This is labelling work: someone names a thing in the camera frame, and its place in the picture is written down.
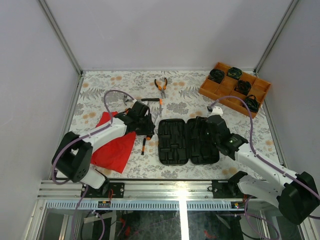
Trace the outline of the black orange screwdriver large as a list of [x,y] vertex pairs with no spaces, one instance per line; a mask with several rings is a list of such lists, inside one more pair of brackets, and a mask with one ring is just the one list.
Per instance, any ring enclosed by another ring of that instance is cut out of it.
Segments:
[[146,136],[146,139],[147,139],[148,141],[150,141],[150,140],[152,139],[152,137],[153,137],[153,135],[147,135],[147,136]]

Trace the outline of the black plastic tool case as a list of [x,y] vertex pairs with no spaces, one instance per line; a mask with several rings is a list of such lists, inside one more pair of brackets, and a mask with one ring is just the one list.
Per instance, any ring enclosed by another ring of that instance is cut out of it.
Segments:
[[158,157],[166,166],[211,165],[220,160],[219,150],[211,141],[207,119],[197,116],[187,121],[163,119],[158,125]]

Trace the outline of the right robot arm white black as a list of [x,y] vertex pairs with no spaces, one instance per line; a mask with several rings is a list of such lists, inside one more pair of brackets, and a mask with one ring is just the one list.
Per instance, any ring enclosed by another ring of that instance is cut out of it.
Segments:
[[291,223],[301,224],[320,205],[314,178],[307,172],[296,173],[274,163],[256,151],[247,139],[231,133],[218,114],[204,119],[204,135],[222,155],[231,158],[262,177],[261,180],[239,173],[228,184],[233,197],[242,194],[261,199],[274,207]]

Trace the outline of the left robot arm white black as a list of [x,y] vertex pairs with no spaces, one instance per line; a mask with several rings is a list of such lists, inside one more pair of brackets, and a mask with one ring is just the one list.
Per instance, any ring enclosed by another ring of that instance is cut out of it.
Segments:
[[105,144],[130,133],[152,137],[155,125],[150,108],[141,101],[116,115],[90,133],[82,135],[72,131],[62,138],[52,159],[52,169],[58,169],[68,180],[92,188],[98,197],[105,197],[110,190],[109,179],[91,168],[92,155]]

